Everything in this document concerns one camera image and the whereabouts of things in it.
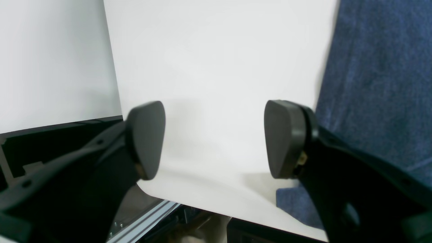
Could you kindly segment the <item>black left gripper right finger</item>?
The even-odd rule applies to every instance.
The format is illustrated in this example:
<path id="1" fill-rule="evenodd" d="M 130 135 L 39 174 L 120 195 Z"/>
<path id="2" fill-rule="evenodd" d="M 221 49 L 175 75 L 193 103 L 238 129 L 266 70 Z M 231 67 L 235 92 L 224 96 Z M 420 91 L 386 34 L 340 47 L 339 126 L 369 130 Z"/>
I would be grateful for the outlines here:
<path id="1" fill-rule="evenodd" d="M 430 243 L 431 189 L 346 145 L 308 107 L 269 100 L 264 132 L 275 179 L 298 179 L 330 243 Z"/>

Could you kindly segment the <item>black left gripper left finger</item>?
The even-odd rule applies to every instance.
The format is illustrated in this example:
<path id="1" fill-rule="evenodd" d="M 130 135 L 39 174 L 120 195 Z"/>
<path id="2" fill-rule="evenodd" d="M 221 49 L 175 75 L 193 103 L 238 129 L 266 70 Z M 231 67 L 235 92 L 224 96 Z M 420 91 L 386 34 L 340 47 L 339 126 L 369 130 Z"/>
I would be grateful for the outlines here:
<path id="1" fill-rule="evenodd" d="M 1 236 L 18 243 L 104 243 L 128 190 L 156 176 L 165 124 L 161 101 L 137 106 L 84 147 L 1 192 Z"/>

